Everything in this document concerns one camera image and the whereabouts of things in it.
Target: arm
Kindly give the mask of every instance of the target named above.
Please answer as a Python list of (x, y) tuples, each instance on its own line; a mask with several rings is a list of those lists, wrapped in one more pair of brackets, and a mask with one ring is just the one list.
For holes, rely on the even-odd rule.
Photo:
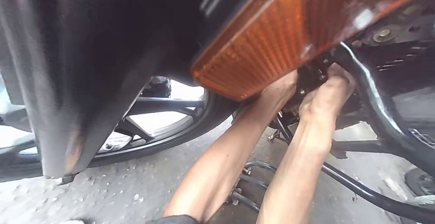
[(296, 91), (297, 72), (268, 86), (190, 169), (164, 216), (189, 215), (207, 222), (227, 198), (243, 166), (273, 117)]
[(338, 65), (331, 66), (329, 77), (299, 108), (300, 123), (266, 191), (258, 224), (308, 223), (320, 169), (331, 149), (335, 120), (354, 88), (353, 80)]

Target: concrete floor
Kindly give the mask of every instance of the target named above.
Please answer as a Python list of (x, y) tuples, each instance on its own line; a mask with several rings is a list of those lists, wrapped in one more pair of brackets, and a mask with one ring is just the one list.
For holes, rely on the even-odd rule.
[[(137, 160), (87, 169), (74, 182), (56, 186), (42, 177), (0, 183), (0, 224), (56, 224), (82, 219), (87, 224), (143, 224), (159, 218), (181, 180), (199, 156), (230, 126), (228, 119), (209, 133), (188, 143)], [(364, 130), (345, 132), (348, 136)], [(267, 137), (268, 128), (251, 160), (278, 167), (287, 145)], [(411, 165), (386, 154), (348, 153), (349, 159), (328, 157), (328, 162), (367, 186), (398, 200), (412, 195), (403, 183)], [(272, 174), (253, 169), (252, 176), (270, 182)], [(259, 202), (264, 191), (242, 184), (243, 194)], [(325, 174), (321, 174), (313, 201), (313, 224), (392, 224), (397, 216), (356, 196)], [(210, 223), (255, 223), (257, 214), (239, 204), (224, 205)]]

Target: orange reflector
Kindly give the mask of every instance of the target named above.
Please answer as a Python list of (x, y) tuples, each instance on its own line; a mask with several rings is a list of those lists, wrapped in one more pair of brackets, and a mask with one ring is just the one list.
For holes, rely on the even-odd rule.
[(242, 101), (410, 0), (249, 0), (192, 66)]

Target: screw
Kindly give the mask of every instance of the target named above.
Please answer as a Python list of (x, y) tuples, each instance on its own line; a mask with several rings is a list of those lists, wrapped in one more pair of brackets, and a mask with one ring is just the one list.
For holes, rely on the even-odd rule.
[(106, 143), (106, 145), (104, 146), (106, 148), (106, 150), (112, 150), (113, 149), (113, 145)]
[(389, 35), (391, 33), (391, 31), (389, 29), (384, 29), (381, 32), (379, 32), (379, 36), (380, 37), (386, 37), (387, 35)]

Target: forearm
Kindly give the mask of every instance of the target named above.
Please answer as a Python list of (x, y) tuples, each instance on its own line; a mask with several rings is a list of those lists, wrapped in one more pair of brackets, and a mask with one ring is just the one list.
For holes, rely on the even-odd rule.
[(225, 201), (262, 133), (287, 99), (279, 93), (260, 97), (195, 163), (164, 216), (186, 214), (208, 221)]
[(264, 196), (258, 224), (307, 223), (316, 182), (331, 148), (334, 119), (301, 120)]

